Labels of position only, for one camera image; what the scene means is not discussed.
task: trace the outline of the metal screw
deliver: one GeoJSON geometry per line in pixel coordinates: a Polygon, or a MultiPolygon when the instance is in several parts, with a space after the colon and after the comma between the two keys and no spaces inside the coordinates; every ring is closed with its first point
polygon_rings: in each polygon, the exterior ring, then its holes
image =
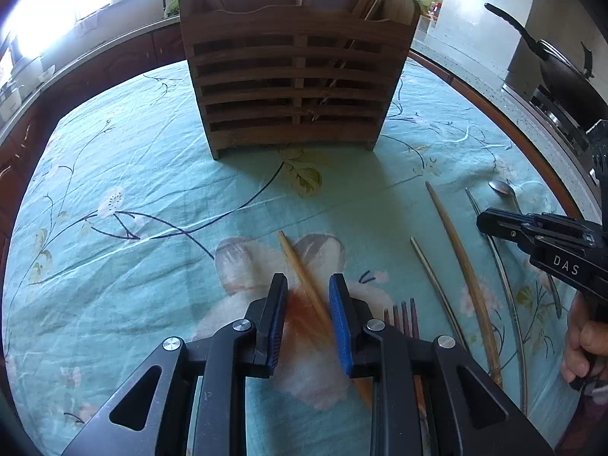
{"type": "Polygon", "coordinates": [[[452,336],[440,336],[439,338],[437,338],[437,342],[439,343],[440,347],[446,348],[448,350],[456,346],[456,341],[452,336]]]}
{"type": "Polygon", "coordinates": [[[247,331],[251,327],[251,322],[246,318],[240,318],[232,323],[232,329],[235,331],[247,331]]]}
{"type": "Polygon", "coordinates": [[[182,341],[180,338],[172,336],[168,337],[163,341],[162,347],[168,352],[172,352],[173,350],[177,350],[182,345],[182,341]]]}
{"type": "Polygon", "coordinates": [[[382,331],[384,329],[384,322],[378,318],[372,318],[367,321],[367,328],[370,331],[382,331]]]}

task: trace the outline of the triangular cutout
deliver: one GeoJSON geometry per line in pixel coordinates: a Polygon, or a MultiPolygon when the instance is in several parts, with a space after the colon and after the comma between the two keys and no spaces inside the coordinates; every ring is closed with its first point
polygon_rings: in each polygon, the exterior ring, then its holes
{"type": "Polygon", "coordinates": [[[133,431],[141,431],[146,425],[161,372],[162,369],[158,365],[148,368],[148,371],[112,410],[110,421],[133,431]]]}
{"type": "Polygon", "coordinates": [[[507,419],[506,411],[495,401],[475,375],[462,366],[457,367],[457,372],[473,427],[483,429],[504,422],[507,419]]]}

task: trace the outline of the human hand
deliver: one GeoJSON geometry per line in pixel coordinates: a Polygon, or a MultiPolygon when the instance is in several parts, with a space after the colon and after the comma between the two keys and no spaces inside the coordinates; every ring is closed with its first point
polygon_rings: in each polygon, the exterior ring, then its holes
{"type": "MultiPolygon", "coordinates": [[[[577,376],[586,376],[589,372],[589,361],[583,350],[598,356],[608,356],[608,324],[591,320],[583,294],[577,292],[568,313],[564,359],[560,367],[562,377],[568,383],[577,376]]],[[[602,371],[604,365],[606,362],[597,362],[591,374],[608,379],[606,371],[602,371]]]]}

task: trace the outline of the pan handle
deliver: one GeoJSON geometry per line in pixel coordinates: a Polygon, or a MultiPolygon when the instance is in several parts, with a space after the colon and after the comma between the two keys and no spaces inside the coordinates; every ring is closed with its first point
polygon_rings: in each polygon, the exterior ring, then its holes
{"type": "Polygon", "coordinates": [[[583,41],[581,41],[581,44],[583,45],[583,52],[585,53],[585,65],[583,68],[583,75],[586,79],[593,78],[595,77],[595,75],[591,73],[591,71],[594,68],[594,54],[589,48],[585,46],[585,43],[583,41]]]}
{"type": "Polygon", "coordinates": [[[539,44],[532,38],[532,36],[530,36],[530,33],[525,30],[525,27],[519,24],[519,22],[516,21],[515,18],[513,18],[507,12],[501,10],[497,6],[492,5],[491,3],[486,3],[485,7],[494,15],[499,16],[501,19],[504,19],[513,27],[515,27],[515,29],[522,35],[522,38],[524,38],[524,41],[528,45],[528,48],[530,48],[533,53],[536,54],[541,60],[544,61],[548,58],[548,53],[539,46],[539,44]]]}

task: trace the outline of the frying pan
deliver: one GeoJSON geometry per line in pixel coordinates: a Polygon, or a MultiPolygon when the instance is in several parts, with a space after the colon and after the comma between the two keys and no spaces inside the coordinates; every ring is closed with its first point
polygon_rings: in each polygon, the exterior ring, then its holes
{"type": "Polygon", "coordinates": [[[540,74],[546,88],[584,130],[590,129],[599,120],[608,120],[608,104],[587,80],[593,77],[593,55],[582,42],[585,54],[584,71],[576,68],[547,41],[535,41],[524,26],[504,10],[490,3],[486,3],[485,7],[515,27],[522,35],[528,48],[540,58],[540,74]]]}

